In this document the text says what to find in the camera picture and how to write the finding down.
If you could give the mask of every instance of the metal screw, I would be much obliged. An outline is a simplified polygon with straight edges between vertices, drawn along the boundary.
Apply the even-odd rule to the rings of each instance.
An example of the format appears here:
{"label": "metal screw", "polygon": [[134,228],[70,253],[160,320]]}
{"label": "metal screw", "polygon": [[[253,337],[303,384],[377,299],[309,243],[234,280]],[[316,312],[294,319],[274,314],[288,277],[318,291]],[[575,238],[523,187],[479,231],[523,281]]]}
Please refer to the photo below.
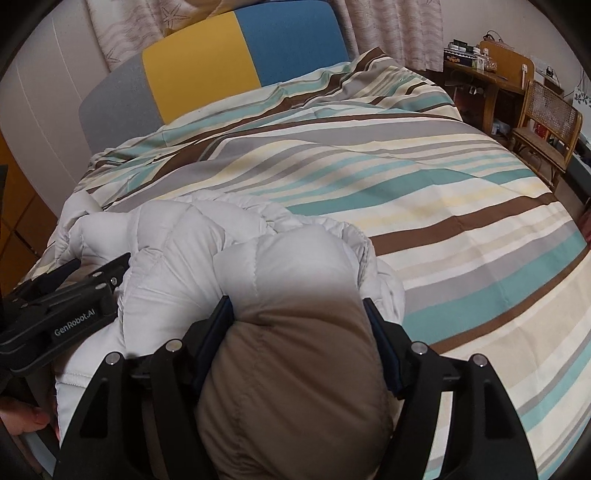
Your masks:
{"label": "metal screw", "polygon": [[417,355],[424,355],[429,350],[429,347],[422,342],[414,342],[410,348]]}
{"label": "metal screw", "polygon": [[119,360],[121,360],[121,354],[118,352],[111,352],[105,357],[105,362],[109,365],[115,365]]}
{"label": "metal screw", "polygon": [[479,367],[485,367],[488,365],[488,358],[486,358],[481,353],[477,353],[472,357],[472,361],[478,365]]}
{"label": "metal screw", "polygon": [[183,347],[183,343],[180,340],[170,340],[166,344],[166,350],[169,352],[178,352]]}

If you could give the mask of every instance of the bed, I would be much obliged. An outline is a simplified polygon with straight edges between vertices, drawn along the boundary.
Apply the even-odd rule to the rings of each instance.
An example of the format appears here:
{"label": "bed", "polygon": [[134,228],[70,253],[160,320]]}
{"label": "bed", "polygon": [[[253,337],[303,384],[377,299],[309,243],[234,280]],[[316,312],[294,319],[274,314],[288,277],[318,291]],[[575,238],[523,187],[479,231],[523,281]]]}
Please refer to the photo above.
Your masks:
{"label": "bed", "polygon": [[[95,155],[76,190],[111,212],[207,189],[354,224],[402,280],[411,338],[491,359],[540,478],[576,457],[591,417],[587,245],[542,182],[432,82],[376,49],[142,134]],[[54,249],[31,275],[54,267]]]}

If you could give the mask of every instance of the yellow stripe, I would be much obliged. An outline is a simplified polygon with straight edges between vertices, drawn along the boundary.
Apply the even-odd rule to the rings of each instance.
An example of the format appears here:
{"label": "yellow stripe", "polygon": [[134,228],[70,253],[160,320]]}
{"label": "yellow stripe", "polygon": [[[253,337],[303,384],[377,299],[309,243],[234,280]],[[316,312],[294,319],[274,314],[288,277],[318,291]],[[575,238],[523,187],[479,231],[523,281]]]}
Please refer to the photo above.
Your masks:
{"label": "yellow stripe", "polygon": [[165,124],[261,87],[234,12],[180,30],[146,48],[142,58]]}

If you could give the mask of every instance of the starfish pattern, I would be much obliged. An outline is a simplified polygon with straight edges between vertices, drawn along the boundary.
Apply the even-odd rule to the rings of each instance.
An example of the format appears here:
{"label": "starfish pattern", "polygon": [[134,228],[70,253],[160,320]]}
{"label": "starfish pattern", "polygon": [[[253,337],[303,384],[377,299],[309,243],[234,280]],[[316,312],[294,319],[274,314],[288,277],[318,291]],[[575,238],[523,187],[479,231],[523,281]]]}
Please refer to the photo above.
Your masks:
{"label": "starfish pattern", "polygon": [[165,25],[170,29],[170,30],[174,30],[174,24],[175,22],[180,22],[182,20],[188,20],[190,17],[183,15],[183,14],[179,14],[178,11],[180,10],[182,4],[177,4],[176,7],[174,7],[171,10],[168,10],[166,7],[162,7],[162,12],[164,14],[163,16],[163,21],[165,23]]}

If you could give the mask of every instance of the desk leg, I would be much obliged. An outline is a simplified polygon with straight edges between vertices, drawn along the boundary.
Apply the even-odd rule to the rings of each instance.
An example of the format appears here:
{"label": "desk leg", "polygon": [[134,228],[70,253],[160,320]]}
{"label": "desk leg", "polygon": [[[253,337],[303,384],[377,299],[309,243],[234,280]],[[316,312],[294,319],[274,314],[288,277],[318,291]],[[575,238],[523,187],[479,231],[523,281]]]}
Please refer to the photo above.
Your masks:
{"label": "desk leg", "polygon": [[492,133],[492,123],[495,120],[496,97],[499,95],[499,87],[489,84],[486,87],[484,114],[482,115],[482,131],[487,135]]}

